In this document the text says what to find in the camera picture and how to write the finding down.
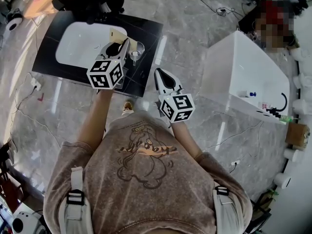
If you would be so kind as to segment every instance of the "white sink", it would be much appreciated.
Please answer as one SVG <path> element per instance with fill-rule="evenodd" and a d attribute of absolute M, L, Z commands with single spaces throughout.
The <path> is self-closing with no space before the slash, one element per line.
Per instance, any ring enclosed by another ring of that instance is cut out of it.
<path fill-rule="evenodd" d="M 242 91 L 256 97 L 240 97 Z M 281 122 L 259 108 L 266 102 L 283 109 L 289 102 L 289 80 L 275 62 L 240 31 L 227 36 L 208 50 L 199 94 L 263 121 Z M 288 104 L 281 115 L 288 115 Z"/>
<path fill-rule="evenodd" d="M 65 30 L 56 51 L 59 63 L 91 68 L 101 49 L 109 43 L 110 28 L 127 35 L 124 28 L 94 23 L 74 22 Z"/>

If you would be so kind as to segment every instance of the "person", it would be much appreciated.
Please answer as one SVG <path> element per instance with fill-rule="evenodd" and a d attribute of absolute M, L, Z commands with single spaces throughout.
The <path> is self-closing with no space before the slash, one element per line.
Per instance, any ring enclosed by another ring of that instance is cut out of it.
<path fill-rule="evenodd" d="M 214 234 L 215 183 L 238 198 L 243 228 L 248 226 L 252 207 L 245 191 L 202 153 L 184 122 L 173 123 L 172 134 L 161 119 L 134 112 L 126 102 L 121 118 L 105 132 L 112 94 L 101 90 L 77 142 L 62 144 L 44 197 L 52 233 L 60 233 L 59 208 L 71 190 L 74 167 L 83 168 L 82 191 L 95 234 Z"/>

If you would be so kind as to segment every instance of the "strap buckle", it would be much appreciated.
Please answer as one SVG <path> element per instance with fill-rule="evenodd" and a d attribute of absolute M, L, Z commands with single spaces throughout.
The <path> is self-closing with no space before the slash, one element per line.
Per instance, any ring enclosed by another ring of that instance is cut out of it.
<path fill-rule="evenodd" d="M 84 193 L 75 189 L 67 194 L 66 203 L 70 205 L 84 205 Z"/>
<path fill-rule="evenodd" d="M 228 196 L 229 195 L 229 189 L 228 188 L 226 188 L 226 187 L 224 187 L 224 186 L 216 186 L 216 188 L 215 188 L 215 190 L 216 190 L 216 193 L 218 194 L 218 195 L 224 195 L 224 196 Z"/>

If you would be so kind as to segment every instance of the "red object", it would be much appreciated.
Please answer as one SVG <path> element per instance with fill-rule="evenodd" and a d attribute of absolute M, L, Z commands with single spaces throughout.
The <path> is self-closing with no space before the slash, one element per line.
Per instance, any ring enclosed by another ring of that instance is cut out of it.
<path fill-rule="evenodd" d="M 44 96 L 44 93 L 42 93 L 41 98 L 38 98 L 37 100 L 38 100 L 38 101 L 43 101 L 43 96 Z"/>

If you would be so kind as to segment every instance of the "shoe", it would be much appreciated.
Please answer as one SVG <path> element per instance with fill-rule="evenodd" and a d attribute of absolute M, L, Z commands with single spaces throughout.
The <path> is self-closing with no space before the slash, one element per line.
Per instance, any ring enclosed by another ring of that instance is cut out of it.
<path fill-rule="evenodd" d="M 122 112 L 124 113 L 127 110 L 133 110 L 132 103 L 129 100 L 126 101 L 125 104 L 123 105 Z"/>

